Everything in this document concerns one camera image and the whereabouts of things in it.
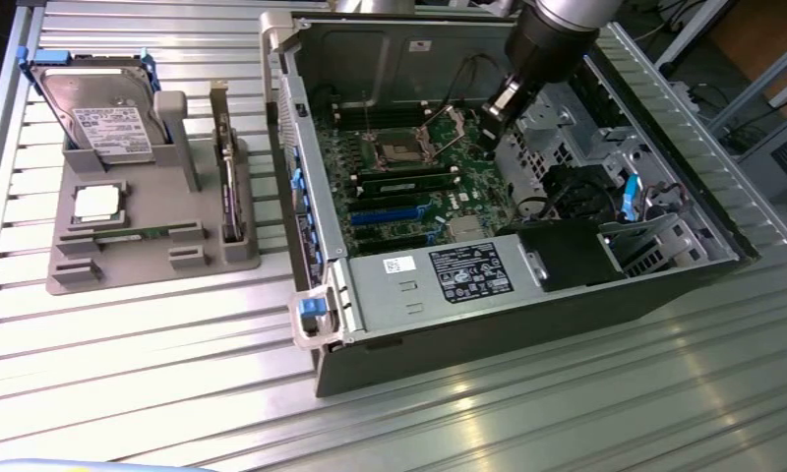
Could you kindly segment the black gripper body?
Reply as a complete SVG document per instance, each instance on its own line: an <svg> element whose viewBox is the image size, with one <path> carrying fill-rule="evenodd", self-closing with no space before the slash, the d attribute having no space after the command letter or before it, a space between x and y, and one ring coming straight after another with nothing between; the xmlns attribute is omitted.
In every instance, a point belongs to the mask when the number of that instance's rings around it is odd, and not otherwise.
<svg viewBox="0 0 787 472"><path fill-rule="evenodd" d="M539 7L526 4L506 43L511 72L503 85L517 84L523 90L533 90L565 82L594 41L594 29L569 29L550 20Z"/></svg>

